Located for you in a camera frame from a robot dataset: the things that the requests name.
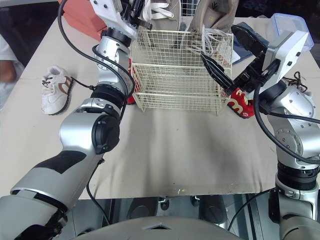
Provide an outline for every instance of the black cable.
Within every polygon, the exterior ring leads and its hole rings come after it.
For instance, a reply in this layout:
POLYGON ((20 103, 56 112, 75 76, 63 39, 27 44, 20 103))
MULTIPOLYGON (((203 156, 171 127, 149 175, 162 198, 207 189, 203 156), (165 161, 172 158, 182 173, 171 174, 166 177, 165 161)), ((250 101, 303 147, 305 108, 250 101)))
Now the black cable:
POLYGON ((87 89, 90 89, 90 90, 92 90, 92 91, 94 91, 94 90, 96 89, 96 86, 93 86, 93 85, 90 85, 90 86, 85 85, 84 83, 78 81, 77 79, 75 79, 75 78, 72 77, 72 76, 71 76, 70 78, 71 78, 73 81, 77 82, 78 84, 80 84, 81 86, 83 86, 83 87, 85 87, 85 88, 87 88, 87 89))
POLYGON ((276 113, 276 112, 270 112, 269 114, 272 115, 272 116, 278 117, 278 118, 299 119, 299 120, 304 120, 304 121, 307 121, 307 122, 320 124, 320 120, 314 119, 314 118, 311 118, 311 117, 306 117, 306 116, 298 116, 298 115, 291 115, 291 114, 281 114, 281 113, 276 113))
POLYGON ((100 164, 100 162, 96 165, 95 169, 93 170, 93 173, 91 174, 91 177, 90 177, 88 183, 86 184, 86 187, 85 187, 85 188, 86 188, 86 191, 87 191, 90 199, 91 199, 91 200, 93 201, 93 203, 101 210, 102 215, 103 215, 103 217, 104 217, 104 219, 105 219, 105 221, 106 221, 106 224, 107 224, 107 225, 110 225, 110 221, 109 221, 109 218, 108 218, 105 210, 104 210, 103 207, 97 202, 97 200, 95 199, 95 197, 91 194, 91 191, 90 191, 90 188, 89 188, 90 180, 91 180, 92 176, 95 174, 95 172, 96 172, 99 164, 100 164))
POLYGON ((129 95, 127 84, 126 84, 125 80, 123 79, 123 77, 112 66, 109 66, 109 65, 105 64, 104 62, 102 62, 100 60, 97 60, 94 57, 85 54, 84 52, 79 50, 75 45, 73 45, 73 43, 69 40, 68 36, 65 33, 64 27, 62 25, 63 8, 64 8, 66 2, 67 2, 67 0, 62 0, 61 1, 61 4, 60 4, 59 9, 58 9, 58 16, 57 16, 58 26, 59 26, 60 32, 61 32, 64 40, 69 44, 69 46, 73 50, 75 50, 81 56, 83 56, 83 57, 85 57, 85 58, 87 58, 87 59, 89 59, 89 60, 91 60, 93 62, 96 62, 97 64, 100 64, 100 65, 106 67, 107 69, 109 69, 111 72, 113 72, 120 79, 121 84, 123 84, 125 86, 126 97, 128 98, 130 95, 129 95))
POLYGON ((117 66, 118 68, 120 68, 120 69, 130 78, 131 83, 132 83, 132 89, 131 89, 131 91, 130 91, 130 93, 129 93, 129 96, 131 96, 131 95, 134 93, 135 85, 136 85, 134 78, 131 76, 131 74, 128 72, 128 70, 125 69, 123 66, 121 66, 120 64, 116 63, 115 61, 112 61, 112 60, 110 60, 109 58, 107 58, 107 57, 103 56, 102 54, 100 54, 100 53, 97 51, 97 46, 98 46, 98 44, 97 44, 97 45, 94 45, 94 46, 92 47, 92 51, 93 51, 93 53, 94 53, 95 55, 97 55, 99 58, 102 58, 103 60, 106 60, 107 62, 109 62, 109 63, 117 66))
POLYGON ((254 195, 253 197, 251 197, 248 201, 245 202, 245 204, 243 204, 239 210, 235 213, 235 215, 233 216, 231 222, 230 222, 230 225, 228 227, 228 231, 230 231, 231 227, 232 227, 232 224, 234 223, 234 221, 236 220, 236 217, 238 216, 238 214, 255 198, 261 196, 262 194, 265 194, 265 193, 268 193, 270 190, 272 189, 268 189, 268 190, 265 190, 265 191, 262 191, 262 192, 259 192, 257 195, 254 195))
POLYGON ((261 88, 261 83, 258 83, 257 86, 254 89, 254 94, 253 94, 253 109, 254 109, 254 115, 255 115, 256 121, 258 122, 260 128, 265 133, 265 135, 267 135, 267 137, 272 142, 274 142, 275 145, 277 145, 280 149, 285 151, 290 156, 292 156, 292 157, 294 157, 294 158, 296 158, 296 159, 298 159, 298 160, 300 160, 302 162, 305 162, 307 164, 320 165, 320 160, 313 160, 313 159, 302 157, 302 156, 296 154, 295 152, 293 152, 292 150, 290 150, 289 148, 287 148, 285 145, 283 145, 281 142, 279 142, 275 138, 275 136, 273 136, 273 134, 268 130, 268 128, 266 127, 264 121, 261 118, 260 111, 259 111, 259 92, 260 92, 260 88, 261 88))

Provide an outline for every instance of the clear plastic container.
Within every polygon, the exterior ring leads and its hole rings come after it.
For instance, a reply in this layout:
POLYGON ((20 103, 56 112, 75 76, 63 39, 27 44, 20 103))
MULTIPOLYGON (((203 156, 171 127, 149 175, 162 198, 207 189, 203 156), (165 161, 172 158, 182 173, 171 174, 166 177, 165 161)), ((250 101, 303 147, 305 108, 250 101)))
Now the clear plastic container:
POLYGON ((266 31, 266 37, 268 41, 271 42, 276 37, 280 36, 283 31, 295 32, 296 30, 300 30, 309 34, 303 46, 302 52, 309 51, 314 46, 314 41, 311 38, 305 20, 300 16, 283 13, 273 14, 266 31))

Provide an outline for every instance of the shoelace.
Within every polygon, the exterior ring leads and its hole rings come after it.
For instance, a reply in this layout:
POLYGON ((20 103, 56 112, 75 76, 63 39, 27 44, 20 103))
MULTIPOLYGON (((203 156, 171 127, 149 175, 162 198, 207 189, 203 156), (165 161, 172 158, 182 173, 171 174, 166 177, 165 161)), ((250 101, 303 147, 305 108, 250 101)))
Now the shoelace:
POLYGON ((224 44, 228 44, 227 42, 222 41, 221 39, 217 39, 212 34, 219 35, 222 37, 227 37, 228 35, 219 29, 211 29, 205 28, 205 25, 202 26, 202 35, 201 40, 199 37, 194 36, 191 41, 191 47, 187 46, 186 49, 194 54, 199 54, 203 52, 207 56, 212 56, 215 52, 218 52, 219 49, 223 50, 227 46, 224 44))
POLYGON ((235 95, 242 95, 243 94, 243 101, 244 101, 244 103, 245 103, 245 105, 251 105, 249 102, 248 102, 248 98, 245 96, 245 94, 244 94, 244 92, 242 91, 242 90, 237 90, 236 92, 235 92, 235 95))
POLYGON ((54 87, 53 87, 53 83, 51 83, 48 80, 51 80, 53 77, 42 77, 42 91, 44 95, 48 95, 48 94, 52 94, 54 92, 54 87))
POLYGON ((151 0, 146 0, 144 2, 144 7, 142 10, 142 18, 144 21, 149 22, 150 20, 154 19, 166 19, 166 18, 174 18, 175 15, 165 10, 169 6, 169 3, 166 2, 154 2, 151 3, 151 0))
POLYGON ((292 86, 292 85, 296 85, 296 88, 298 89, 300 86, 302 86, 304 88, 304 90, 302 90, 301 92, 302 93, 305 93, 307 90, 308 90, 308 87, 304 84, 302 84, 301 82, 301 78, 303 78, 305 81, 306 79, 301 76, 300 72, 299 71, 296 71, 293 75, 294 79, 293 78, 289 78, 289 77, 283 77, 283 79, 285 79, 287 82, 288 82, 288 85, 289 86, 292 86))

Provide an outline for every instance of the red shoe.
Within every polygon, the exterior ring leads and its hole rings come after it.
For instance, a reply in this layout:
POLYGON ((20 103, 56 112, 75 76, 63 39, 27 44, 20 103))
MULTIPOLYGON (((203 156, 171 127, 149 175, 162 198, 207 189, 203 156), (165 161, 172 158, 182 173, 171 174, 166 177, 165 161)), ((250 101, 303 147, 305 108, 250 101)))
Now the red shoe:
POLYGON ((231 94, 228 106, 243 119, 248 119, 255 115, 253 101, 248 100, 246 98, 246 94, 244 94, 239 88, 234 90, 231 94))
MULTIPOLYGON (((128 72, 131 74, 131 58, 129 58, 128 72)), ((135 104, 135 103, 136 103, 136 101, 135 101, 134 97, 133 97, 133 96, 130 96, 130 97, 128 98, 127 104, 128 104, 128 105, 132 105, 132 104, 135 104)))

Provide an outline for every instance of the table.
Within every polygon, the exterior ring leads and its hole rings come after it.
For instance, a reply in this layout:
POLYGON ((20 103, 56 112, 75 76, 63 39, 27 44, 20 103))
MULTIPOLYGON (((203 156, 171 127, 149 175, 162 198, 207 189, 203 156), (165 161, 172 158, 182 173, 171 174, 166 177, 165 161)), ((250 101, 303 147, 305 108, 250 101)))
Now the table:
MULTIPOLYGON (((269 19, 235 19, 235 23, 242 21, 266 37, 269 19)), ((92 54, 91 47, 98 42, 63 24, 70 40, 92 54)), ((233 77, 252 59, 236 64, 233 77)), ((96 84, 95 64, 67 45, 55 21, 0 113, 0 196, 7 195, 34 165, 61 151, 61 122, 91 94, 75 84, 66 112, 43 114, 41 76, 54 64, 88 85, 96 84)), ((309 89, 319 89, 320 69, 309 52, 301 54, 287 76, 297 70, 309 89)), ((314 94, 313 100, 320 106, 320 94, 314 94)), ((98 199, 260 192, 274 187, 277 172, 276 147, 256 119, 242 119, 229 108, 215 116, 168 109, 143 113, 130 105, 120 125, 120 142, 104 158, 90 183, 98 199)), ((84 191, 80 198, 89 196, 84 191)))

